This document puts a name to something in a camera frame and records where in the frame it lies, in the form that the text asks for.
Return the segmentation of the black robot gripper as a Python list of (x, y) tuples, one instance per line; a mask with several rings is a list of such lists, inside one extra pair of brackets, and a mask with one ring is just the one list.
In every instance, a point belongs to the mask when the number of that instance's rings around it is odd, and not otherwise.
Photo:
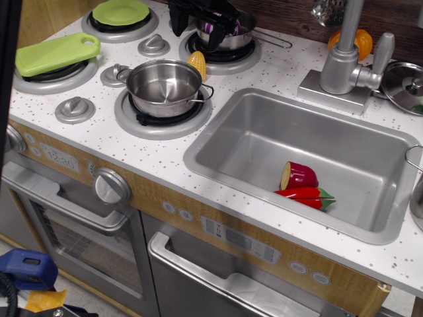
[[(197, 18), (224, 26), (233, 26), (240, 17), (240, 12), (228, 1), (167, 1), (171, 28), (175, 36), (180, 36), (189, 26), (195, 27)], [(213, 31), (209, 35), (208, 51), (214, 52), (220, 43), (224, 41), (232, 29), (225, 30), (223, 27), (213, 25)]]

